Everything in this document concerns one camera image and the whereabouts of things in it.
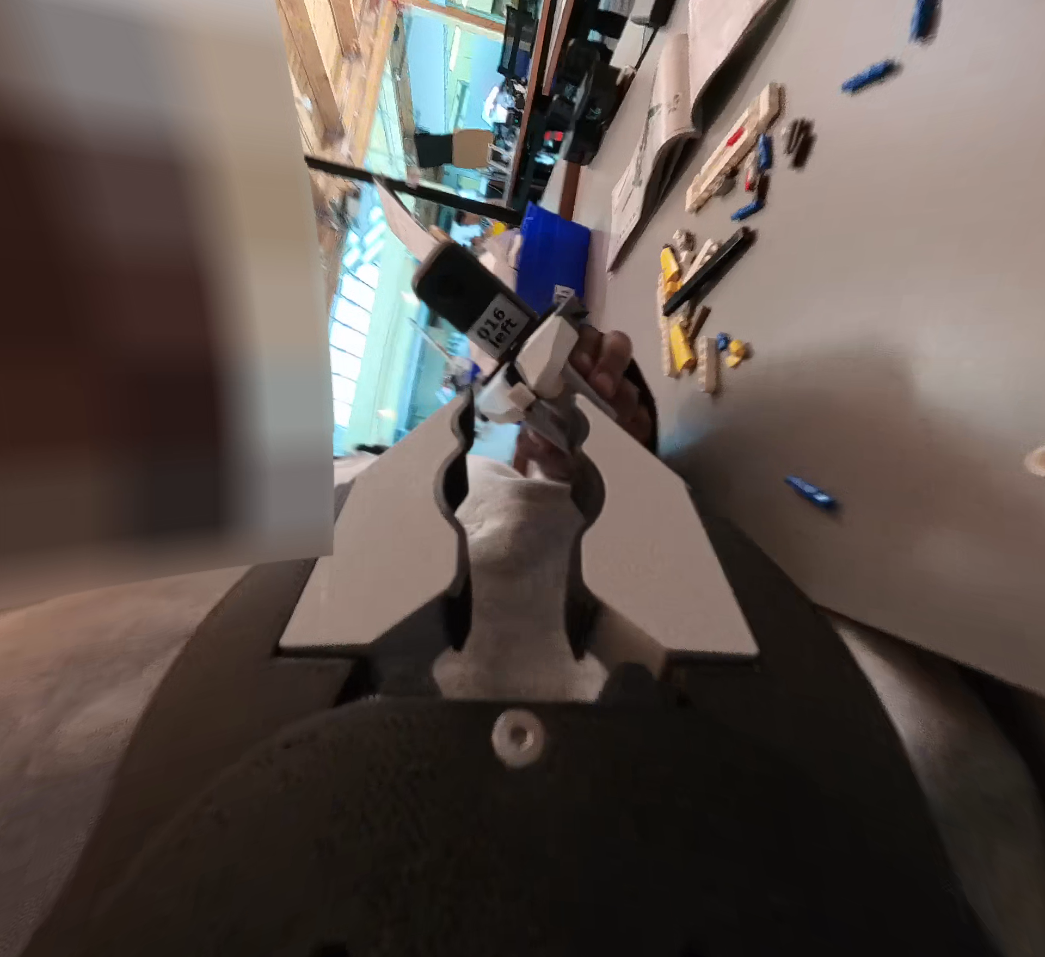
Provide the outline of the large white paper sheet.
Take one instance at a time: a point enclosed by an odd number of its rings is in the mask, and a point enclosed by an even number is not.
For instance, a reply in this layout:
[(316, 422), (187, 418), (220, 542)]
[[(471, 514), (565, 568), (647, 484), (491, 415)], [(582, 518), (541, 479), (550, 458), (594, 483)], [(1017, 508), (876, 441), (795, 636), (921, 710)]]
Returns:
[(634, 151), (610, 194), (608, 273), (660, 206), (687, 142), (702, 136), (709, 85), (776, 1), (687, 0), (686, 29), (661, 44)]

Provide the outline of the pile of loose lego pieces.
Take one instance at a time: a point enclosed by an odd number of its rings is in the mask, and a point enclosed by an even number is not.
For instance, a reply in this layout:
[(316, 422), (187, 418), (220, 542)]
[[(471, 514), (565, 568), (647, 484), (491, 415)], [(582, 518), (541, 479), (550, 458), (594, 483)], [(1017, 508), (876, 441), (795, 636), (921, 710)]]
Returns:
[(712, 148), (686, 190), (686, 215), (695, 217), (743, 183), (744, 200), (729, 218), (732, 232), (700, 239), (680, 228), (661, 248), (656, 307), (663, 370), (671, 378), (694, 375), (709, 396), (719, 391), (721, 356), (727, 355), (732, 367), (744, 360), (746, 350), (728, 337), (704, 332), (711, 311), (704, 300), (726, 269), (753, 246), (751, 221), (766, 202), (774, 162), (772, 130), (785, 107), (785, 86), (769, 81)]

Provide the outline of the person's left hand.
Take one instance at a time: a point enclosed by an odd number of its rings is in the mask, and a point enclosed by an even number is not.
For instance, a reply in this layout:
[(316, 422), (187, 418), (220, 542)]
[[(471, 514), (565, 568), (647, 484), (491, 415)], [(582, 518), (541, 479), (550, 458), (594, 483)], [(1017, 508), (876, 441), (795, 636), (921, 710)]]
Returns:
[(654, 400), (632, 358), (631, 340), (620, 331), (583, 325), (570, 364), (613, 412), (617, 423), (646, 448), (656, 447)]

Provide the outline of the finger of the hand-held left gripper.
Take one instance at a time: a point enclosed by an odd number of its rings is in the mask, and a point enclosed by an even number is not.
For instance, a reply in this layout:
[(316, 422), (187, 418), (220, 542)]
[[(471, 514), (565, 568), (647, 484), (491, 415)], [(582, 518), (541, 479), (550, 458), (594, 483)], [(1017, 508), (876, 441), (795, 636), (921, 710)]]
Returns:
[(516, 370), (535, 396), (558, 396), (567, 384), (570, 356), (587, 311), (576, 296), (563, 298), (516, 354)]
[(555, 447), (570, 447), (571, 405), (561, 392), (539, 396), (519, 378), (492, 377), (477, 395), (477, 413), (497, 424), (528, 425)]

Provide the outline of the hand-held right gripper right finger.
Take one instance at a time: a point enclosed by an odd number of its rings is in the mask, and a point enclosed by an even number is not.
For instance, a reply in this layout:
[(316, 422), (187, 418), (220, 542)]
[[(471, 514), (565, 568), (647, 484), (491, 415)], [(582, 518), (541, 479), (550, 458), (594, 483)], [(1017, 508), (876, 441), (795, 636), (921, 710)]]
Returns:
[(577, 659), (751, 663), (759, 646), (686, 481), (588, 400), (576, 402), (565, 633)]

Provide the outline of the blue storage bin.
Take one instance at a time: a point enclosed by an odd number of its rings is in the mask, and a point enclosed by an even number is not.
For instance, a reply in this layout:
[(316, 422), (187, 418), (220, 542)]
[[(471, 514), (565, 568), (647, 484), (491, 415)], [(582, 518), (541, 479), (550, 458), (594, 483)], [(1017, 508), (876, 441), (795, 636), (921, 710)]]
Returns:
[(515, 291), (525, 303), (542, 313), (568, 294), (585, 301), (589, 229), (529, 203), (519, 231)]

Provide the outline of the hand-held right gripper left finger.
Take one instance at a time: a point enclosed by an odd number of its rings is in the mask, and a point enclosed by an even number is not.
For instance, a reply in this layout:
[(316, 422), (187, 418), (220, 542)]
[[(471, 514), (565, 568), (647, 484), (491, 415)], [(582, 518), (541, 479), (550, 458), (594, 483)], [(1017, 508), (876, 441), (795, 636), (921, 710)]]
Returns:
[(470, 392), (359, 470), (278, 648), (282, 653), (441, 653), (472, 618), (457, 510), (475, 437)]

